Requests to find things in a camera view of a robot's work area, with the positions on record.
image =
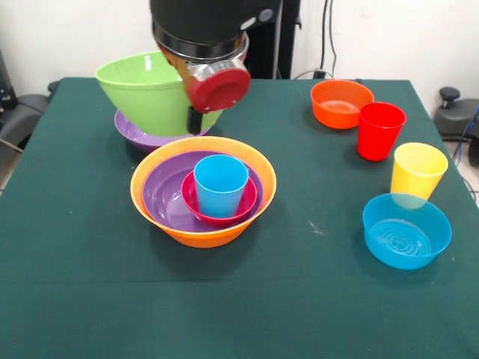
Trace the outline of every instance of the pink bowl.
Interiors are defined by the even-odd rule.
[[[211,227],[219,228],[226,227],[247,216],[256,202],[257,189],[253,180],[251,177],[249,177],[248,182],[246,183],[245,191],[241,197],[241,200],[239,200],[237,212],[234,217],[229,218],[213,218],[208,217],[207,215],[202,215],[199,212],[198,199],[196,197],[195,175],[193,171],[186,175],[185,179],[183,180],[183,183],[181,184],[181,195],[183,196],[183,200],[185,201],[188,209],[198,220]]]

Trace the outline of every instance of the green bowl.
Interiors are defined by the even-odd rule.
[[[97,69],[96,76],[115,107],[148,135],[188,133],[186,122],[191,102],[178,72],[160,51],[109,62]],[[203,115],[201,129],[215,124],[221,113]]]

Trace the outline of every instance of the yellow cup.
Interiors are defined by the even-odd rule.
[[[428,200],[448,166],[444,153],[429,144],[402,144],[394,151],[391,193]]]

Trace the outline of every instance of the metal ring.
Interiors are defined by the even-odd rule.
[[[193,43],[169,34],[154,21],[153,36],[161,47],[167,49],[173,55],[195,63],[209,63],[226,58],[235,58],[245,48],[244,42],[248,42],[248,40],[245,40],[247,35],[244,33],[239,38],[225,43]]]

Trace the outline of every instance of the floor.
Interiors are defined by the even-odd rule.
[[[445,146],[448,148],[449,153],[452,155],[452,153],[456,149],[457,143],[445,142]],[[472,190],[476,192],[476,203],[479,206],[479,168],[473,168],[469,165],[467,159],[468,150],[469,145],[463,144],[463,156],[458,168],[461,175],[471,184]],[[19,162],[20,159],[21,155],[16,153],[15,156],[13,156],[10,161],[8,161],[8,163],[0,165],[0,196],[3,192],[3,189],[7,186],[8,180],[10,179],[13,171],[15,170],[16,164]]]
[[[454,153],[457,147],[457,142],[445,142],[444,144],[452,156],[452,154]],[[459,172],[464,177],[464,179],[466,179],[466,181],[469,182],[469,184],[471,185],[472,188],[470,189],[472,189],[472,191],[475,192],[476,204],[479,206],[479,168],[473,168],[469,164],[469,161],[467,158],[468,151],[469,151],[469,144],[464,143],[463,148],[461,150],[462,152],[461,162],[459,163],[457,168],[459,169]]]

